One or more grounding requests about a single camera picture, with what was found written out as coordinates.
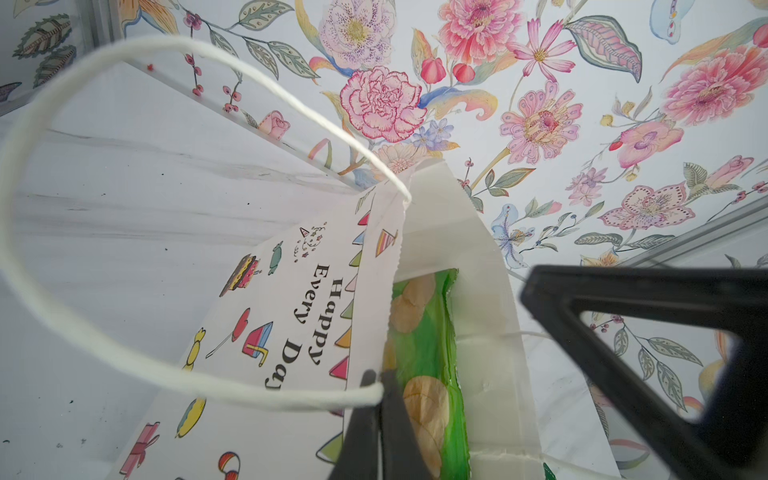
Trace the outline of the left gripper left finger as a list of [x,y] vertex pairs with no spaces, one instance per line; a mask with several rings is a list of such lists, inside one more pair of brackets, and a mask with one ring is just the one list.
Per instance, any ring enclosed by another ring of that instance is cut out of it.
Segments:
[[330,480],[371,480],[378,478],[379,404],[355,408],[342,450]]

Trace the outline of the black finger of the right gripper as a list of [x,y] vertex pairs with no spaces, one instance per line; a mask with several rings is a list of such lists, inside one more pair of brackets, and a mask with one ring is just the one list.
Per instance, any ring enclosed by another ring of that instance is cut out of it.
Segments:
[[[759,269],[534,267],[521,303],[607,397],[677,479],[767,475],[767,274]],[[691,360],[677,342],[635,344],[621,327],[611,344],[587,312],[716,330],[736,339],[700,417],[682,418],[683,387],[668,359]]]

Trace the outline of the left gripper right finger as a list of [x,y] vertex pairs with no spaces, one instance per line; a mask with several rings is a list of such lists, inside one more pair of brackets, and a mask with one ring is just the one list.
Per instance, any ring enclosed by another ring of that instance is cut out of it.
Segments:
[[396,372],[381,374],[384,394],[380,404],[383,479],[431,479],[421,455]]

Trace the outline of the green Lays chips bag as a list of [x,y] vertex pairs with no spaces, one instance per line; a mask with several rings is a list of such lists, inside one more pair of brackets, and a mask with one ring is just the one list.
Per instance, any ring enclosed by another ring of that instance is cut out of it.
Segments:
[[393,285],[384,368],[393,370],[433,479],[471,477],[448,269]]

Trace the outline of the white paper gift bag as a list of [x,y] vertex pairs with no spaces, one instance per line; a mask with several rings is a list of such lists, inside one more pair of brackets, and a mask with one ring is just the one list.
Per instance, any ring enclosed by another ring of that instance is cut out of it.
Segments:
[[[292,314],[316,259],[283,249],[269,277],[222,287],[246,253],[267,266],[280,238],[352,210],[356,194],[221,114],[120,65],[57,115],[16,197],[14,231],[32,273],[117,341],[181,366],[199,330],[195,367],[262,386],[285,356],[287,384],[336,387],[329,370],[358,346],[306,351],[313,323]],[[122,374],[41,326],[1,290],[1,475],[115,479],[142,428],[157,423],[137,479],[213,479],[226,451],[246,479],[323,479],[317,450],[338,416],[207,404],[196,429],[176,428],[190,397]]]

